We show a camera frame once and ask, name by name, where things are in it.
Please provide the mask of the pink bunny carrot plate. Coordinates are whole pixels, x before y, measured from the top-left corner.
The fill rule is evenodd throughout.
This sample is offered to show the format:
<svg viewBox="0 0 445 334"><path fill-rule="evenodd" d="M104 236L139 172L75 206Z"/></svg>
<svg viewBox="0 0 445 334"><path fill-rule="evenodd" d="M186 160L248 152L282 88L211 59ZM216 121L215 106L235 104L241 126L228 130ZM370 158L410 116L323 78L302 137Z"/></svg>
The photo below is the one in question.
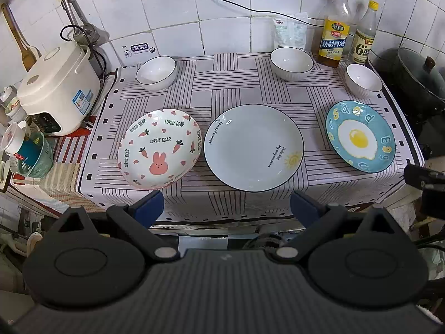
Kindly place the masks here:
<svg viewBox="0 0 445 334"><path fill-rule="evenodd" d="M180 180L202 149L198 122L179 109L159 109L137 119L118 148L118 168L138 189L155 190Z"/></svg>

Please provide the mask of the blue fried egg plate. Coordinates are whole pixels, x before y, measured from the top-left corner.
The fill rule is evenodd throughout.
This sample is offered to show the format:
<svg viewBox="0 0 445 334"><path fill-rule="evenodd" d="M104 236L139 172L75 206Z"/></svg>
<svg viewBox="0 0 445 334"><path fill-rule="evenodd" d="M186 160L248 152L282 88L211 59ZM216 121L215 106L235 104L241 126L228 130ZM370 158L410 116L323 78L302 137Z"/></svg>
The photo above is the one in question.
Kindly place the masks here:
<svg viewBox="0 0 445 334"><path fill-rule="evenodd" d="M389 168L396 141L387 121L372 107L354 100L334 104L326 116L326 133L336 153L365 173Z"/></svg>

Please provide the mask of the white plate with sun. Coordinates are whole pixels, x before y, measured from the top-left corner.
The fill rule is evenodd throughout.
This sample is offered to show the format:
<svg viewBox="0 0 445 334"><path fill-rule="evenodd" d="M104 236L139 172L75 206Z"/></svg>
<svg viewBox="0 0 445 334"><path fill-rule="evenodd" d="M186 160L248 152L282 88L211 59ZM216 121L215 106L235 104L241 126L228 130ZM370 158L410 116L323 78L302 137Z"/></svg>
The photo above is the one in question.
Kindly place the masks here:
<svg viewBox="0 0 445 334"><path fill-rule="evenodd" d="M267 105L240 105L217 117L204 139L204 157L222 183L262 192L286 183L304 153L300 129L286 114Z"/></svg>

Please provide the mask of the small white bowl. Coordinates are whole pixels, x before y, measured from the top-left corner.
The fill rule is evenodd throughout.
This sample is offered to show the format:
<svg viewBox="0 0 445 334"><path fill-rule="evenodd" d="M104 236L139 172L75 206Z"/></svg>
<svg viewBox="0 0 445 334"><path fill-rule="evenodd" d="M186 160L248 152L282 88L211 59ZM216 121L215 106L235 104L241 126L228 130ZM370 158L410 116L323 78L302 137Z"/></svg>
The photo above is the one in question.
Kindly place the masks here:
<svg viewBox="0 0 445 334"><path fill-rule="evenodd" d="M378 75L364 65L350 64L346 68L346 85L359 98L370 99L382 90L382 81Z"/></svg>

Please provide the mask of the black wok with lid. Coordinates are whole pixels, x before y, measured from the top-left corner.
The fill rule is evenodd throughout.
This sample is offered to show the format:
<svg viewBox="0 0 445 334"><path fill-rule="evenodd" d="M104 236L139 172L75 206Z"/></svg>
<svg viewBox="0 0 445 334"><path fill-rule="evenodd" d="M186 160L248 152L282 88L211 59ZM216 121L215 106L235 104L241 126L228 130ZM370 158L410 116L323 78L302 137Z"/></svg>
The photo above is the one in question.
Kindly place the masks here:
<svg viewBox="0 0 445 334"><path fill-rule="evenodd" d="M370 63L383 78L422 147L444 154L444 69L433 57L410 48L392 48Z"/></svg>

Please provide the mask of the green cup basket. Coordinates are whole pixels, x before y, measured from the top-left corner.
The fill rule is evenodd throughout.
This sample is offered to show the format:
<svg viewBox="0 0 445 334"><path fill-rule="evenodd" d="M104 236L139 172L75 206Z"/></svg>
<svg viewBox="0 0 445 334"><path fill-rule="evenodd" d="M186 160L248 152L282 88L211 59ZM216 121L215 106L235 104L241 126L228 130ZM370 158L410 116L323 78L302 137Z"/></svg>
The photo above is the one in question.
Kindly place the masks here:
<svg viewBox="0 0 445 334"><path fill-rule="evenodd" d="M32 133L25 142L25 159L17 159L17 171L20 175L32 178L44 177L53 166L54 152L49 141L41 132Z"/></svg>

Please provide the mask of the white rice cooker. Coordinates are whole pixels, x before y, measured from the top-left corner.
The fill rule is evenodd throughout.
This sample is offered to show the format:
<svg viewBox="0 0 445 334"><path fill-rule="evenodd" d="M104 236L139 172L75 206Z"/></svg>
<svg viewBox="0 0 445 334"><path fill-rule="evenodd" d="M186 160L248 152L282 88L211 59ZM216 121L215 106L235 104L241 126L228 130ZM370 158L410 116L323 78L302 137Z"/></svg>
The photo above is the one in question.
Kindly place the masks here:
<svg viewBox="0 0 445 334"><path fill-rule="evenodd" d="M21 82L20 105L44 134L71 134L91 111L100 79L90 55L89 47L66 41L39 58Z"/></svg>

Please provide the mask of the striped table cloth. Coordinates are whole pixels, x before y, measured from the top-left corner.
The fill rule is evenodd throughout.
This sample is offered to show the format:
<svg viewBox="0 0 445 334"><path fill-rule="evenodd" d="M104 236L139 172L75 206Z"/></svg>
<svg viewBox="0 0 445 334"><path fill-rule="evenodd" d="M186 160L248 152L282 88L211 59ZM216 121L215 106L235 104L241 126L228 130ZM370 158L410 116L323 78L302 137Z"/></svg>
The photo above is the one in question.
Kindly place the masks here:
<svg viewBox="0 0 445 334"><path fill-rule="evenodd" d="M304 158L284 185L263 193L235 190L219 181L204 159L162 193L161 220L167 223L230 222L290 217L289 197L301 190L322 203L347 207L382 202L404 184L408 164L423 165L421 149L391 93L369 99L390 125L396 139L391 166L381 173L363 173L346 164L332 149L324 128L330 107L352 98L345 85L345 67L316 66L300 82L285 82L273 73L265 53L221 53L178 61L177 80L166 90L149 92L136 80L134 67L118 69L106 88L106 100L90 134L78 176L78 191L105 209L131 204L143 192L122 176L118 146L124 132L141 116L161 108L190 114L205 131L224 111L244 104L265 104L281 110L298 126Z"/></svg>

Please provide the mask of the vinegar bottle yellow cap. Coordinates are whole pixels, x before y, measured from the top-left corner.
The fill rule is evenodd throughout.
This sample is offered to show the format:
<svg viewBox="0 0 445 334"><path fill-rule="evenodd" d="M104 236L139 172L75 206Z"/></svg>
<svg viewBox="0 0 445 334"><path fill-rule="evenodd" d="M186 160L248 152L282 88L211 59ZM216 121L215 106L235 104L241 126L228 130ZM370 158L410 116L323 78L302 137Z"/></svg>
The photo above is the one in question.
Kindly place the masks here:
<svg viewBox="0 0 445 334"><path fill-rule="evenodd" d="M378 9L378 2L370 0L368 9L359 21L352 40L352 46L348 56L350 63L361 65L366 63L376 35Z"/></svg>

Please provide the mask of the cooking wine bottle yellow label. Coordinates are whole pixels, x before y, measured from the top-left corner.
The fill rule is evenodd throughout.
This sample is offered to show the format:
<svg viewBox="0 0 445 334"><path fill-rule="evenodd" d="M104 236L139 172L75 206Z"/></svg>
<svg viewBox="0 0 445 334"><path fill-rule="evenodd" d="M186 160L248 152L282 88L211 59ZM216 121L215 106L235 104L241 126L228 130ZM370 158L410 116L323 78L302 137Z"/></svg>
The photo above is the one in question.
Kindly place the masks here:
<svg viewBox="0 0 445 334"><path fill-rule="evenodd" d="M337 68L350 31L352 12L348 0L333 0L324 18L318 63Z"/></svg>

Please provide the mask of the white plastic bag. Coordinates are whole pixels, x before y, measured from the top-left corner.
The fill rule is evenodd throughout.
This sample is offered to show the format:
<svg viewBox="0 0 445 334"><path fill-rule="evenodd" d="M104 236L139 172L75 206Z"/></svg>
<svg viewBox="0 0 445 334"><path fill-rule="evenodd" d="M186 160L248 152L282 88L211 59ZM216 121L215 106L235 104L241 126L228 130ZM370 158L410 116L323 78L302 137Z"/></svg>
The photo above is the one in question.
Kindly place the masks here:
<svg viewBox="0 0 445 334"><path fill-rule="evenodd" d="M287 17L273 18L275 48L304 49L306 43L308 14L306 12Z"/></svg>

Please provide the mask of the wooden spatula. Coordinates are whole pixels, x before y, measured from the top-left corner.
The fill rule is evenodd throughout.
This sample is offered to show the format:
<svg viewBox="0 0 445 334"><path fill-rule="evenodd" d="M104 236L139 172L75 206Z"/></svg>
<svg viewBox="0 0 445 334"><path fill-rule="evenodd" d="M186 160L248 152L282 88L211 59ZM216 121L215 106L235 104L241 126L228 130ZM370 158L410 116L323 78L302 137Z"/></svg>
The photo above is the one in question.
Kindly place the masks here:
<svg viewBox="0 0 445 334"><path fill-rule="evenodd" d="M28 72L37 62L38 58L41 56L40 52L37 48L31 46L23 36L22 32L20 32L20 28L18 27L14 16L8 6L7 3L1 4L1 11L3 13L4 19L8 25L11 34L17 43L17 47L20 50L22 64L24 69Z"/></svg>

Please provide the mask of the hanging metal utensil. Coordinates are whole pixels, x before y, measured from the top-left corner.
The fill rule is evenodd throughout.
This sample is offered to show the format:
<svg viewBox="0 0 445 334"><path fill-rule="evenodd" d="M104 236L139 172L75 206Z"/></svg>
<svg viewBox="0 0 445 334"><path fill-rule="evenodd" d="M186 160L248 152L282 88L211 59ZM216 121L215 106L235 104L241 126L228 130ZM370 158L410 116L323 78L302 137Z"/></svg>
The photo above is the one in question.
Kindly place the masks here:
<svg viewBox="0 0 445 334"><path fill-rule="evenodd" d="M76 0L58 0L65 11L69 20L69 38L77 41L79 44L90 42L95 45L100 39L97 28L90 24Z"/></svg>

